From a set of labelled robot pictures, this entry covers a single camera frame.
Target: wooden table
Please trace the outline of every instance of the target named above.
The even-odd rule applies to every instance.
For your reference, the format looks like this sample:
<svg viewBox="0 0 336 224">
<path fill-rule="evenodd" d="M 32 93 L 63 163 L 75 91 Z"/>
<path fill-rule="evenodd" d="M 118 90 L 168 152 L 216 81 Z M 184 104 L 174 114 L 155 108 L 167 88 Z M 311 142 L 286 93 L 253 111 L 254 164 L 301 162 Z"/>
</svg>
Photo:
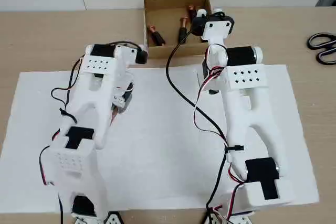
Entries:
<svg viewBox="0 0 336 224">
<path fill-rule="evenodd" d="M 319 204 L 259 212 L 252 217 L 253 223 L 334 223 L 336 66 L 318 64 L 316 52 L 306 48 L 306 39 L 321 31 L 336 33 L 336 8 L 225 8 L 225 12 L 235 20 L 227 46 L 258 45 L 264 51 L 265 64 L 288 66 L 320 193 Z M 0 144 L 21 71 L 70 70 L 85 45 L 121 39 L 143 43 L 143 10 L 0 13 Z M 200 58 L 174 62 L 194 63 Z M 149 60 L 148 66 L 164 63 Z M 127 224 L 200 223 L 203 214 L 201 209 L 122 212 Z M 59 223 L 59 215 L 0 215 L 0 223 L 23 222 Z"/>
</svg>

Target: cardboard box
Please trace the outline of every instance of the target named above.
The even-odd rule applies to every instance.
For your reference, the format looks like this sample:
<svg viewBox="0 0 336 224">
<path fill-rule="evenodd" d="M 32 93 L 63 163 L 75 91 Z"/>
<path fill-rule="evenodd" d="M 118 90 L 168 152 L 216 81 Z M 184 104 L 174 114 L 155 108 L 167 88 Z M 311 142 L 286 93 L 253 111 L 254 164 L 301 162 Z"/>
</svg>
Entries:
<svg viewBox="0 0 336 224">
<path fill-rule="evenodd" d="M 188 6 L 206 9 L 211 13 L 209 0 L 144 0 L 146 43 L 149 58 L 168 58 L 174 47 L 178 44 L 180 18 L 188 16 Z M 156 46 L 153 42 L 148 26 L 153 25 L 166 42 L 165 46 Z M 206 42 L 192 34 L 189 35 L 185 44 L 176 52 L 175 57 L 203 55 L 207 47 Z"/>
</svg>

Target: screw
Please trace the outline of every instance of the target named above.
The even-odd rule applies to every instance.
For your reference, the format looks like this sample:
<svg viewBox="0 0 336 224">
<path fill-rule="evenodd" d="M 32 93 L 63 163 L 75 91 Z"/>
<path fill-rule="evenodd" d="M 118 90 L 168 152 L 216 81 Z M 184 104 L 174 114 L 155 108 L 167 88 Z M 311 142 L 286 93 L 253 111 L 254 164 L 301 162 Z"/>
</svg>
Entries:
<svg viewBox="0 0 336 224">
<path fill-rule="evenodd" d="M 156 32 L 155 30 L 155 26 L 148 26 L 149 31 L 151 31 L 152 33 Z"/>
<path fill-rule="evenodd" d="M 188 20 L 189 20 L 189 18 L 186 17 L 186 16 L 180 18 L 180 21 L 181 21 L 181 27 L 185 27 L 186 24 L 188 23 Z"/>
<path fill-rule="evenodd" d="M 191 21 L 193 21 L 193 19 L 196 17 L 197 15 L 197 11 L 195 9 L 194 5 L 190 5 L 188 6 L 188 13 L 189 13 L 189 18 Z"/>
</svg>

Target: black scissors handle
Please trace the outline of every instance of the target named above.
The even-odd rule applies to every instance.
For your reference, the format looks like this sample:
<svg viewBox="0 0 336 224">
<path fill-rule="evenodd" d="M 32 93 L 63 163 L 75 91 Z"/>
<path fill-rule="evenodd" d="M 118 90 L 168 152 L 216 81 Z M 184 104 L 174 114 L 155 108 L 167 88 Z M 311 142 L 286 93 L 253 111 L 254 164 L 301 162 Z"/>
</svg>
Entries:
<svg viewBox="0 0 336 224">
<path fill-rule="evenodd" d="M 322 51 L 316 55 L 316 60 L 318 63 L 323 64 L 323 65 L 336 65 L 336 60 L 330 60 L 326 61 L 323 59 L 324 56 L 330 55 L 333 52 L 336 52 L 336 47 L 330 47 L 326 51 Z"/>
<path fill-rule="evenodd" d="M 329 38 L 330 40 L 327 42 L 323 42 L 320 44 L 313 44 L 312 41 L 316 38 Z M 336 44 L 336 36 L 334 34 L 330 33 L 318 33 L 310 36 L 310 38 L 307 40 L 307 47 L 311 50 L 321 49 L 321 48 L 330 48 L 334 44 Z"/>
<path fill-rule="evenodd" d="M 329 38 L 330 40 L 320 44 L 313 44 L 312 41 L 316 38 Z M 317 50 L 321 48 L 325 49 L 325 51 L 322 51 L 316 55 L 317 62 L 323 65 L 336 65 L 336 60 L 326 61 L 323 59 L 324 56 L 336 52 L 336 46 L 334 45 L 336 45 L 336 35 L 330 33 L 314 34 L 307 40 L 307 47 L 309 49 L 311 50 Z"/>
</svg>

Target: white paper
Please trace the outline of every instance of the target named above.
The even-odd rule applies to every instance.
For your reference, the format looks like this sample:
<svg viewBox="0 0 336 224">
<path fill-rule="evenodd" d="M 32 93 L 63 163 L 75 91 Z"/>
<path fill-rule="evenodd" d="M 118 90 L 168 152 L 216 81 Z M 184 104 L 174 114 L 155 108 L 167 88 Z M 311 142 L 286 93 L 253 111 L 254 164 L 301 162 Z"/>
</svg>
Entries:
<svg viewBox="0 0 336 224">
<path fill-rule="evenodd" d="M 105 148 L 98 150 L 110 208 L 204 208 L 223 157 L 223 141 L 194 127 L 193 108 L 171 88 L 164 69 L 131 71 L 136 81 L 133 99 L 113 122 Z M 195 66 L 176 67 L 170 72 L 176 85 L 194 101 L 198 91 Z M 317 202 L 316 181 L 286 66 L 267 66 L 266 73 L 274 115 L 286 143 L 295 204 Z M 50 97 L 50 90 L 65 87 L 68 78 L 69 72 L 20 74 L 0 157 L 0 212 L 59 210 L 57 193 L 42 184 L 38 155 L 61 120 L 61 104 Z M 203 92 L 199 106 L 225 132 L 222 103 L 220 94 Z M 212 128 L 201 116 L 197 121 L 201 127 Z M 94 117 L 80 124 L 92 127 Z M 248 137 L 246 147 L 251 157 L 267 155 L 254 131 Z M 52 177 L 47 152 L 43 164 L 47 178 Z M 223 172 L 213 203 L 219 203 L 234 185 Z"/>
</svg>

